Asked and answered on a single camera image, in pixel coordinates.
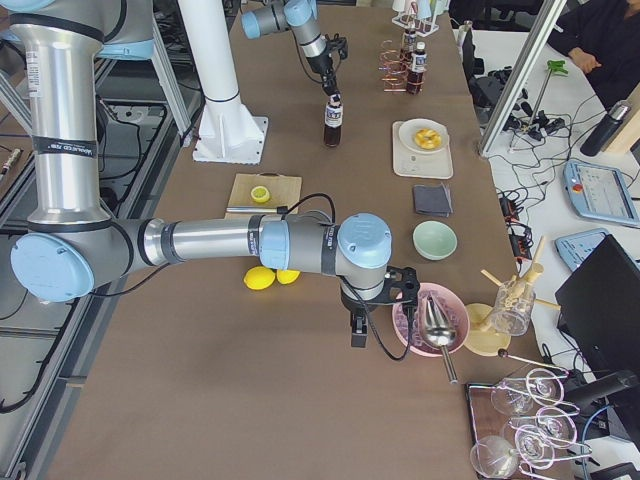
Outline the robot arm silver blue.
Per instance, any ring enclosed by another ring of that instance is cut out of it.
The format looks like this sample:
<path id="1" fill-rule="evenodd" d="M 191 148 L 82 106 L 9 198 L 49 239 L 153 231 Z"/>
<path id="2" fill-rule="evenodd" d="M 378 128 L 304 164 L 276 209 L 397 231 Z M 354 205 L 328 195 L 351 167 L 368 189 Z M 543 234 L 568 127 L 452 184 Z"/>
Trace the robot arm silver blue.
<path id="1" fill-rule="evenodd" d="M 369 213 L 341 224 L 292 209 L 174 223 L 112 217 L 99 195 L 94 61 L 152 58 L 152 4 L 8 1 L 5 9 L 25 48 L 38 194 L 11 266 L 34 296 L 64 302 L 145 267 L 256 256 L 271 269 L 339 278 L 355 347 L 366 343 L 375 306 L 399 303 L 414 316 L 416 273 L 389 265 L 390 229 Z"/>
<path id="2" fill-rule="evenodd" d="M 332 54 L 337 51 L 345 60 L 347 39 L 338 33 L 330 37 L 321 32 L 315 1 L 264 1 L 262 7 L 243 13 L 241 24 L 248 39 L 291 31 L 311 71 L 319 76 L 325 94 L 339 94 Z"/>

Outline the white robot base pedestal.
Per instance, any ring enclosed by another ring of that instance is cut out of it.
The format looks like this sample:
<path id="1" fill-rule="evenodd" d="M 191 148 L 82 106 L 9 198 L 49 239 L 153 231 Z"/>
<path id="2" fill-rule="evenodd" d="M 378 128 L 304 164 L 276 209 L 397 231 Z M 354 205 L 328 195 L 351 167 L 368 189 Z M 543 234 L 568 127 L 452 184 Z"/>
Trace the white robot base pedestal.
<path id="1" fill-rule="evenodd" d="M 178 2 L 205 97 L 193 158 L 199 162 L 260 163 L 268 119 L 243 104 L 223 3 Z"/>

